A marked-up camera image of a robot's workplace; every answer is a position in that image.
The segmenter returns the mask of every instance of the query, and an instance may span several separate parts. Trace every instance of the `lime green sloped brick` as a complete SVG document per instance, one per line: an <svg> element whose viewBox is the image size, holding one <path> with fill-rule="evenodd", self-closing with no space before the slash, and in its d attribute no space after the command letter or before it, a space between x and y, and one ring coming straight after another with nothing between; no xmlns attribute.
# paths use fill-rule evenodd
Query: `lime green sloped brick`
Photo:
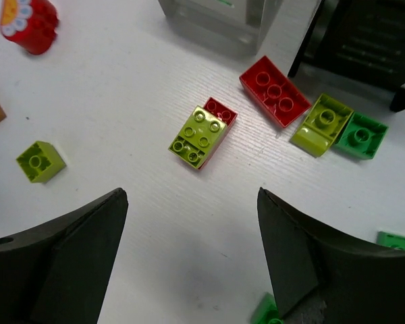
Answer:
<svg viewBox="0 0 405 324"><path fill-rule="evenodd" d="M45 183L66 166L54 146L41 141L27 148L16 161L32 183Z"/></svg>
<svg viewBox="0 0 405 324"><path fill-rule="evenodd" d="M314 157L320 157L335 142L352 113L351 108L322 94L291 142Z"/></svg>

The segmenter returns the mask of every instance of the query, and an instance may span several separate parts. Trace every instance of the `lime green lego brick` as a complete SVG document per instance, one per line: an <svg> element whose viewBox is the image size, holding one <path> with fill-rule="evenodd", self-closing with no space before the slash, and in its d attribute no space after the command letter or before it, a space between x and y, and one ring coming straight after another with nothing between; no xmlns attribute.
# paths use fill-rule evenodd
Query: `lime green lego brick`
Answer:
<svg viewBox="0 0 405 324"><path fill-rule="evenodd" d="M388 126L360 113L354 113L337 139L335 147L359 159L373 159L387 130Z"/></svg>
<svg viewBox="0 0 405 324"><path fill-rule="evenodd" d="M169 150L198 169L223 138L227 125L197 106Z"/></svg>
<svg viewBox="0 0 405 324"><path fill-rule="evenodd" d="M62 170L66 164L47 142L36 141L16 161L30 182L47 182Z"/></svg>
<svg viewBox="0 0 405 324"><path fill-rule="evenodd" d="M352 113L351 108L322 94L291 137L291 143L320 157L335 142Z"/></svg>
<svg viewBox="0 0 405 324"><path fill-rule="evenodd" d="M265 294L260 304L254 311L250 324L283 324L279 318L275 298L269 293Z"/></svg>
<svg viewBox="0 0 405 324"><path fill-rule="evenodd" d="M405 236L399 236L386 232L379 232L377 244L396 250L405 250Z"/></svg>

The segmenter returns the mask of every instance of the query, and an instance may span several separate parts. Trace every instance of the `light green flat brick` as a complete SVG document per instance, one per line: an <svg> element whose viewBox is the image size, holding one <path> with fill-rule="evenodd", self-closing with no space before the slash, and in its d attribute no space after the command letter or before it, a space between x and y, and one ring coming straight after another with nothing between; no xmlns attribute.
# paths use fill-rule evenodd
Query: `light green flat brick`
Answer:
<svg viewBox="0 0 405 324"><path fill-rule="evenodd" d="M320 157L335 142L352 113L351 108L322 94L296 130L291 143Z"/></svg>
<svg viewBox="0 0 405 324"><path fill-rule="evenodd" d="M66 164L47 142L36 141L16 161L30 182L47 182L62 170Z"/></svg>
<svg viewBox="0 0 405 324"><path fill-rule="evenodd" d="M260 304L254 311L250 324L283 324L279 318L275 298L269 293L265 294Z"/></svg>
<svg viewBox="0 0 405 324"><path fill-rule="evenodd" d="M335 147L359 159L373 159L388 127L367 116L354 113Z"/></svg>
<svg viewBox="0 0 405 324"><path fill-rule="evenodd" d="M227 125L197 106L169 150L198 169L222 139Z"/></svg>

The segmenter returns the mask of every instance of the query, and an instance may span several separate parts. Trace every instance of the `red lego brick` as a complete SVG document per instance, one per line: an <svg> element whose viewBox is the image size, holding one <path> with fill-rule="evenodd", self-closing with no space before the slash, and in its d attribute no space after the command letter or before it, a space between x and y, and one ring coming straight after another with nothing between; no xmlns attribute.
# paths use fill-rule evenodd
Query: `red lego brick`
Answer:
<svg viewBox="0 0 405 324"><path fill-rule="evenodd" d="M240 81L244 90L283 128L311 106L267 56L244 72Z"/></svg>
<svg viewBox="0 0 405 324"><path fill-rule="evenodd" d="M222 105L219 101L214 98L209 98L209 100L205 103L204 110L207 110L209 113L214 115L216 118L219 118L225 124L227 124L227 131L223 135L222 138L219 139L216 147L210 152L210 155L207 157L207 160L201 165L198 170L201 170L211 159L219 145L222 143L223 139L227 136L228 132L231 130L231 127L234 125L234 122L237 118L237 113L232 111L230 108Z"/></svg>
<svg viewBox="0 0 405 324"><path fill-rule="evenodd" d="M228 126L228 130L234 124L237 113L231 109L222 105L219 101L214 98L210 98L204 105L204 110L207 110L209 113L223 121Z"/></svg>
<svg viewBox="0 0 405 324"><path fill-rule="evenodd" d="M30 54L48 51L58 24L57 10L48 0L3 0L0 32Z"/></svg>

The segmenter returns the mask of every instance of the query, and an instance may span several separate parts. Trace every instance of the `stacked lego bricks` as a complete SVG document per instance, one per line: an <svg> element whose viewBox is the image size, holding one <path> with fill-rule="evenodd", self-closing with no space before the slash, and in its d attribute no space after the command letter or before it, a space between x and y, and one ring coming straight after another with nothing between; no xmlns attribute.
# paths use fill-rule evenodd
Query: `stacked lego bricks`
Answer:
<svg viewBox="0 0 405 324"><path fill-rule="evenodd" d="M263 57L240 76L244 90L282 128L299 118L311 104ZM322 94L312 105L291 142L314 157L331 146L357 159L372 159L388 127Z"/></svg>
<svg viewBox="0 0 405 324"><path fill-rule="evenodd" d="M202 169L221 144L237 118L237 113L210 98L197 106L169 150L195 169Z"/></svg>
<svg viewBox="0 0 405 324"><path fill-rule="evenodd" d="M0 32L30 54L48 51L58 25L57 10L48 0L3 0Z"/></svg>

